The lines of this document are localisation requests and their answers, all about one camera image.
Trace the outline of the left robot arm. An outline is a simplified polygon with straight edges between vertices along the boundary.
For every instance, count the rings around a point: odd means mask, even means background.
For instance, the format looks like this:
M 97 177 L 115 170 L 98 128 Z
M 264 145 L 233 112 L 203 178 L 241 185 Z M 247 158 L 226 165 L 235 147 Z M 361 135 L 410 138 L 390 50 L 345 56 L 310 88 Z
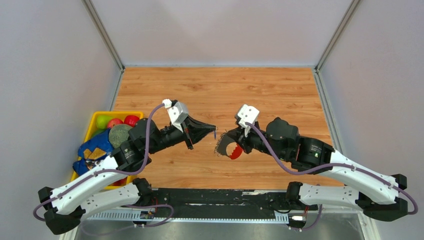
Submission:
M 147 207 L 153 201 L 153 190 L 145 178 L 114 190 L 104 188 L 127 174 L 136 175 L 141 167 L 151 162 L 145 154 L 154 154 L 179 143 L 188 149 L 216 130 L 216 126 L 186 116 L 179 127 L 169 125 L 158 129 L 148 119 L 140 119 L 128 131 L 128 140 L 115 148 L 111 155 L 74 181 L 62 187 L 44 187 L 38 191 L 46 210 L 44 221 L 55 235 L 64 234 L 91 215 L 119 206 L 137 204 Z

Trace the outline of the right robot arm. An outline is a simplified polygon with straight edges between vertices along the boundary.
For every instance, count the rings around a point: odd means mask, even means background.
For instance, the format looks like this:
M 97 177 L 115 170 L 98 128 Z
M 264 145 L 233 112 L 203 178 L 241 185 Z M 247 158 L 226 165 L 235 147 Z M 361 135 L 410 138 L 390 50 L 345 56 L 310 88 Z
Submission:
M 270 155 L 292 175 L 319 175 L 335 179 L 342 186 L 315 186 L 290 182 L 285 201 L 292 209 L 301 205 L 334 205 L 362 211 L 369 218 L 392 222 L 408 215 L 408 202 L 400 197 L 407 188 L 402 174 L 385 175 L 370 170 L 344 156 L 331 145 L 301 136 L 298 127 L 281 118 L 271 121 L 265 130 L 254 126 L 237 127 L 225 136 L 237 149 Z

